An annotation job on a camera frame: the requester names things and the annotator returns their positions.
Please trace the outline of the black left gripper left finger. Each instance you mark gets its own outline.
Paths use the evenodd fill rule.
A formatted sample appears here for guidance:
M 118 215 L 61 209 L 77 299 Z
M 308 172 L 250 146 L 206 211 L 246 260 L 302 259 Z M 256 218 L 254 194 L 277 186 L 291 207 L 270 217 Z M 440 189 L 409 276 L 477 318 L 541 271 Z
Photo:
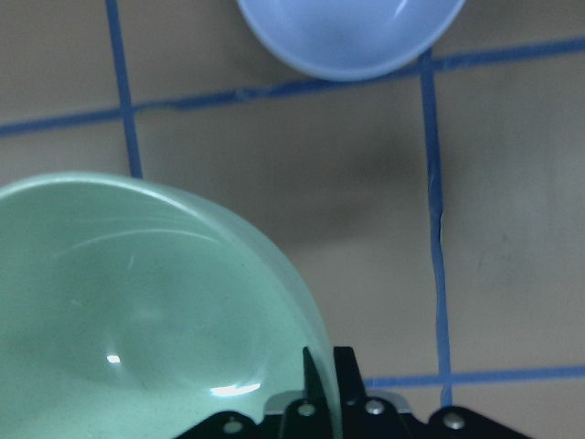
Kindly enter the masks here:
M 303 389 L 270 397 L 255 423 L 234 411 L 217 412 L 182 433 L 184 438 L 333 438 L 334 420 L 309 348 L 303 349 Z

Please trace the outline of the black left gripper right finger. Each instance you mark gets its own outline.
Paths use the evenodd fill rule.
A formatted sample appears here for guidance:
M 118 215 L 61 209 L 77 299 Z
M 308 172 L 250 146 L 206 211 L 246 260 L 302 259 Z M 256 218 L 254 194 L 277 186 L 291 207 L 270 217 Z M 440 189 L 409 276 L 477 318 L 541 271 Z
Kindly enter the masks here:
M 334 348 L 344 438 L 524 438 L 525 435 L 462 406 L 417 419 L 403 399 L 367 393 L 351 347 Z

